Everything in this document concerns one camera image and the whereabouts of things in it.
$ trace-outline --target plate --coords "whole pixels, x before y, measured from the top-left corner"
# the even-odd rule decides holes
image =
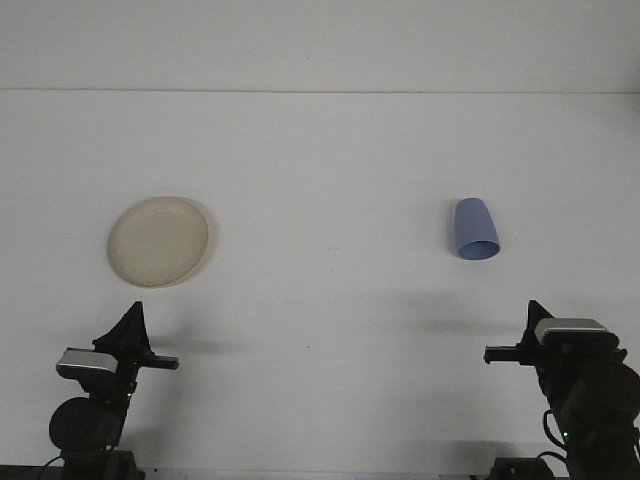
[[[140,287],[164,287],[186,279],[209,242],[205,216],[182,197],[156,197],[127,210],[107,242],[113,270]]]

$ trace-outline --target blue cup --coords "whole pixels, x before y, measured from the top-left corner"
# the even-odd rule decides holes
[[[479,198],[465,198],[456,206],[456,250],[466,260],[484,260],[500,251],[489,210]]]

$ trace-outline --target beige plate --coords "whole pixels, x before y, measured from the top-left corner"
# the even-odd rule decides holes
[[[140,287],[163,287],[183,280],[207,249],[209,229],[202,212],[179,197],[145,200],[127,210],[109,235],[113,270]]]

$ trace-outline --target table surface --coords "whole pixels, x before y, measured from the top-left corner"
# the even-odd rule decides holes
[[[530,298],[596,318],[640,367],[640,96],[0,92],[0,438],[39,463],[53,365],[143,300],[152,348],[122,443],[142,466],[488,471],[549,444],[534,372],[486,366]],[[198,273],[140,289],[110,228],[199,202]],[[502,251],[455,255],[484,198]]]

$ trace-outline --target black cable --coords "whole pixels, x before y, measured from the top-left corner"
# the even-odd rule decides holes
[[[565,465],[567,463],[567,459],[557,452],[551,452],[551,451],[542,452],[536,457],[536,459],[542,458],[542,457],[553,457],[556,460],[560,460]]]
[[[36,477],[36,480],[40,480],[40,477],[42,477],[42,474],[44,473],[45,469],[51,465],[53,462],[55,462],[56,460],[61,459],[62,456],[58,455],[55,458],[52,458],[51,460],[49,460],[47,463],[45,463],[42,467],[40,467],[40,471],[38,472],[38,476]]]
[[[551,441],[551,443],[553,443],[558,448],[566,450],[567,447],[565,447],[564,443],[558,440],[553,435],[553,433],[551,433],[551,429],[549,428],[549,422],[547,421],[547,419],[549,418],[549,415],[551,415],[552,413],[553,412],[551,411],[551,409],[544,412],[544,415],[542,415],[542,428],[544,430],[544,433],[547,435],[547,438]]]
[[[44,469],[46,467],[48,467],[49,465],[51,465],[53,462],[55,462],[56,460],[60,459],[62,457],[57,456],[56,458],[52,458],[51,460],[49,460],[47,463],[45,463],[44,465],[29,465],[28,467],[24,467],[21,470],[18,470],[17,472],[12,473],[11,475],[5,475],[4,479],[7,478],[14,478],[14,477],[19,477],[20,475],[22,475],[23,473],[28,472],[29,470],[33,470],[34,468],[41,468]]]
[[[567,459],[564,458],[562,455],[560,455],[559,453],[556,452],[552,452],[552,451],[545,451],[542,452],[540,454],[538,454],[535,458],[535,461],[533,461],[531,463],[531,466],[529,467],[529,480],[531,480],[533,478],[533,470],[535,468],[535,464],[537,460],[540,460],[542,457],[553,457],[556,458],[558,460],[560,460],[562,463],[564,463],[565,465],[567,464]]]

